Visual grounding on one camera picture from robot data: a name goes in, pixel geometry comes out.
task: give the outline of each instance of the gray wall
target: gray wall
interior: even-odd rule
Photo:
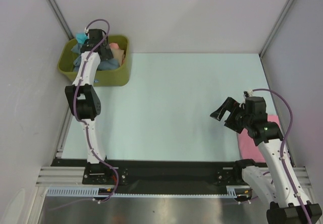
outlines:
[[[104,17],[134,52],[258,53],[286,0],[56,0],[73,33]]]
[[[323,204],[323,0],[296,0],[263,64],[271,88],[291,105],[294,127],[289,146],[297,165],[306,166]],[[277,103],[286,128],[288,111]]]
[[[56,69],[67,38],[46,0],[0,0],[0,11],[1,219],[21,188],[25,216],[39,169],[53,153],[67,107],[67,81]]]

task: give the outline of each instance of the pink cloth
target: pink cloth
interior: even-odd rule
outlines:
[[[280,126],[278,116],[268,115],[268,121],[276,122]],[[256,162],[265,162],[258,147],[254,145],[252,138],[248,136],[246,129],[243,129],[242,133],[238,134],[238,145],[243,159],[252,158]]]
[[[114,43],[114,42],[110,43],[109,46],[110,46],[111,49],[119,49],[119,45],[117,43]]]

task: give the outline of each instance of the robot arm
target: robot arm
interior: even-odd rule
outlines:
[[[244,128],[254,140],[266,160],[274,181],[274,186],[263,176],[252,159],[236,161],[236,178],[246,182],[257,193],[261,201],[268,206],[269,224],[316,223],[322,215],[318,204],[312,204],[300,186],[282,145],[283,135],[279,126],[267,121],[266,103],[262,97],[246,97],[239,104],[228,97],[222,106],[210,116],[220,121],[226,111],[230,112],[225,126],[241,133]]]
[[[105,160],[106,154],[101,144],[99,134],[96,128],[96,116],[101,112],[101,103],[93,88],[94,77],[98,65],[101,60],[110,59],[113,57],[111,50],[106,48],[107,42],[98,47],[97,50],[91,50],[103,38],[102,31],[99,29],[89,30],[89,39],[83,44],[81,48],[81,65],[77,77],[71,86],[65,88],[65,94],[69,103],[70,110],[77,118],[85,135],[89,138],[90,144],[87,144],[88,156],[87,162],[91,164],[98,164],[99,159]],[[75,99],[75,92],[78,88],[77,98]]]

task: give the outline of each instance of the olive green basket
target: olive green basket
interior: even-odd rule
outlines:
[[[119,48],[125,51],[124,62],[119,68],[114,70],[96,71],[94,86],[123,86],[129,81],[131,71],[129,40],[123,35],[111,35],[109,36],[109,43],[112,42],[117,43]],[[77,76],[77,72],[73,72],[73,62],[78,57],[78,54],[71,52],[71,49],[76,44],[76,39],[72,39],[66,43],[58,62],[58,70],[71,80],[71,82]]]

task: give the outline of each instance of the purple cable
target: purple cable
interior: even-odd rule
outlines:
[[[287,178],[288,178],[289,182],[291,183],[293,191],[294,191],[294,193],[296,195],[296,194],[298,194],[297,187],[296,187],[296,185],[295,185],[295,183],[294,183],[294,181],[292,179],[292,176],[291,176],[291,174],[290,174],[290,172],[289,172],[289,170],[287,168],[287,164],[285,162],[285,159],[283,159],[283,157],[284,157],[284,147],[286,145],[286,140],[287,140],[287,137],[288,137],[288,135],[289,135],[289,133],[291,131],[292,125],[293,125],[293,112],[292,112],[292,109],[289,106],[289,104],[287,103],[287,101],[280,94],[278,94],[277,92],[275,92],[275,91],[273,91],[271,89],[254,89],[253,91],[267,91],[267,92],[270,92],[270,93],[276,95],[278,98],[280,98],[284,102],[284,104],[286,105],[286,107],[287,107],[287,109],[289,111],[290,122],[289,122],[289,126],[287,128],[285,137],[284,137],[284,139],[282,141],[282,144],[281,144],[280,153],[281,153],[282,164],[283,164],[284,170],[286,172]],[[306,216],[308,224],[312,224],[311,218],[309,217],[309,214],[308,214],[308,212],[306,210],[306,207],[305,207],[305,205],[304,205],[304,203],[302,201],[302,198],[300,196],[297,196],[297,200],[300,203],[300,205],[301,205],[301,207],[302,207],[302,209],[303,209],[303,211],[305,213],[305,216]]]

